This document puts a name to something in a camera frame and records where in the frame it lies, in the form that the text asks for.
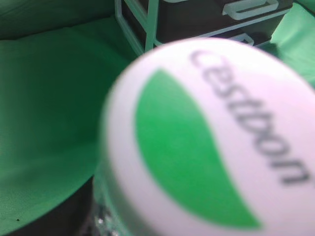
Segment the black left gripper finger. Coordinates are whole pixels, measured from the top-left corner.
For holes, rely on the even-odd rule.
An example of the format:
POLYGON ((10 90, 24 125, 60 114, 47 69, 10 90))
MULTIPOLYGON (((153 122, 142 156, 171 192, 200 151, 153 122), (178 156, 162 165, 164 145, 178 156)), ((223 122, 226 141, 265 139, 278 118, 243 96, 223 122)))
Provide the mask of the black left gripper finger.
POLYGON ((93 177, 0 181, 2 236, 78 236, 92 208, 93 177))

